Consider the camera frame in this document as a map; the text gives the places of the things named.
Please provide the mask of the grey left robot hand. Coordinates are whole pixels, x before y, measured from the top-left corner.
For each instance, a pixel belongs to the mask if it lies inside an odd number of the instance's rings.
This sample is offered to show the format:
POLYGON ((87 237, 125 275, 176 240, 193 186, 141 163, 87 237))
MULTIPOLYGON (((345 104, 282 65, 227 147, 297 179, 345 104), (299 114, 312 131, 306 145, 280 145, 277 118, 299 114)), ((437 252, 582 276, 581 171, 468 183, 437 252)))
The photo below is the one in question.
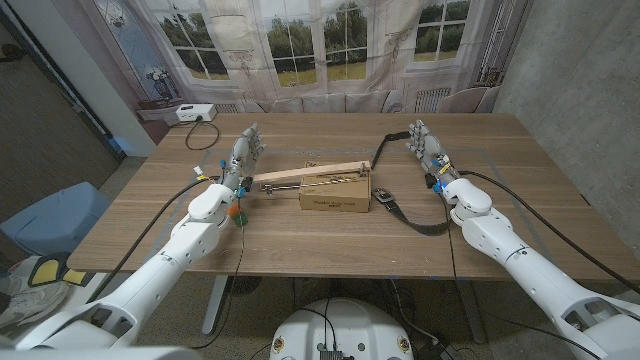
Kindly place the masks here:
POLYGON ((266 149, 257 123, 245 129, 232 147, 221 184, 231 190, 240 188, 245 178, 253 176, 256 164, 266 149))

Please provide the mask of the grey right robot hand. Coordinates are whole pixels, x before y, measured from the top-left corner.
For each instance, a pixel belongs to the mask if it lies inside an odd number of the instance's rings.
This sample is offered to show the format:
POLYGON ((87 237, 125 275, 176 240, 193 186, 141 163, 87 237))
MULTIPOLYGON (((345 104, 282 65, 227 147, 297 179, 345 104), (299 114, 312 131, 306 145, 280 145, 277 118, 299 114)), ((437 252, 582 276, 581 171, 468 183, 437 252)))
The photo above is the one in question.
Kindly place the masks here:
POLYGON ((440 193, 460 177, 448 153, 422 120, 409 125, 409 135, 407 147, 420 161, 429 188, 440 193))

